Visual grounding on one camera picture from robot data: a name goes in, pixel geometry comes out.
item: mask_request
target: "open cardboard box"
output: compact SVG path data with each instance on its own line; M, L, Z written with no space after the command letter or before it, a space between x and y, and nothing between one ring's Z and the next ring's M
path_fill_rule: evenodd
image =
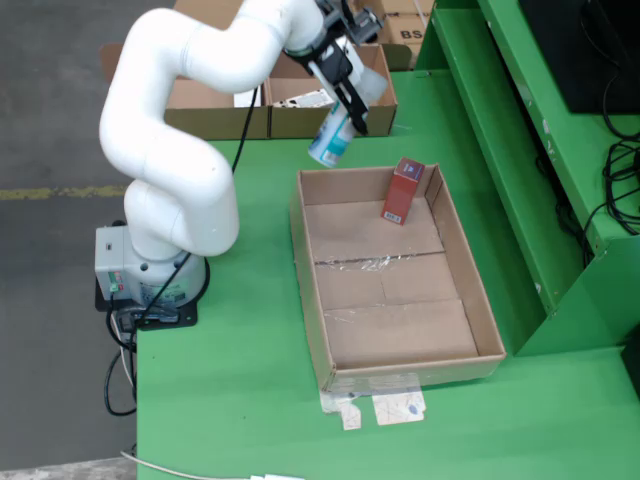
M404 226L381 218L393 168L299 172L291 229L321 390L490 375L506 353L437 165Z
M231 25L240 0L178 0L174 10L216 28ZM108 44L100 49L100 61L105 78L113 79L122 44ZM260 89L260 107L251 117L247 138L269 137L269 107L267 86ZM176 79L165 110L167 124L205 140L239 139L247 118L248 108L234 108L233 95L218 92L187 78Z
M384 48L389 70L413 70L434 0L356 0L356 9L371 8L384 21L378 40Z
M362 63L387 79L387 90L382 98L371 106L367 116L369 135L387 136L391 133L398 107L387 62L379 45L357 47ZM286 55L280 55L266 84L267 101L273 106L282 100L322 88L322 83ZM313 138L327 117L326 108L271 108L271 138Z

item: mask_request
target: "small red carton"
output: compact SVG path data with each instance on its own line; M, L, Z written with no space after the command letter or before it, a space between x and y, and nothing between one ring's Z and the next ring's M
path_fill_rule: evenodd
M423 164L406 157L400 160L393 172L387 200L384 202L383 218L404 225L423 172Z

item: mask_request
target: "spray can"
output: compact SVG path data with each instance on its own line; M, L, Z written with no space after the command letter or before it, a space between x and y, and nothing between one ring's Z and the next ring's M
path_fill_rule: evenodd
M369 68L365 68L356 90L367 105L377 102L387 88L387 81ZM309 155L326 167L334 168L356 136L356 129L347 109L337 102L320 127L309 147Z

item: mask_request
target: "gray floor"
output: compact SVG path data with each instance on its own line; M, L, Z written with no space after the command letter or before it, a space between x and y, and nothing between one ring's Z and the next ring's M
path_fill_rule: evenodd
M94 229L122 218L122 198L7 192L128 183L98 144L98 48L172 3L0 0L0 471L114 457L135 441L135 417L102 403L116 350L92 306ZM125 382L119 369L118 407Z
M136 464L125 458L0 472L0 480L135 480Z

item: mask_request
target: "white robotic arm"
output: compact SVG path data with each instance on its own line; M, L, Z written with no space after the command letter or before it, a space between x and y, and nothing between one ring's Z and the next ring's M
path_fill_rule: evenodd
M197 292L193 285L203 283L201 257L225 252L238 236L228 162L204 140L164 123L177 76L222 92L248 91L264 82L284 49L321 79L348 107L354 126L366 133L367 107L354 88L363 67L355 53L350 53L352 61L344 61L346 57L335 51L341 30L335 28L336 12L321 0L245 0L224 31L167 9L152 10L134 24L100 121L107 159L135 179L125 196L128 230L122 234L122 269L119 257L111 258L113 232L98 229L96 273L105 299L148 304L186 251L194 258L176 277L178 288L168 292L164 302L180 306ZM366 15L375 27L375 16ZM127 274L124 285L114 285L114 278L123 278L120 270ZM192 286L181 293L180 277L189 276ZM145 286L150 286L146 293Z

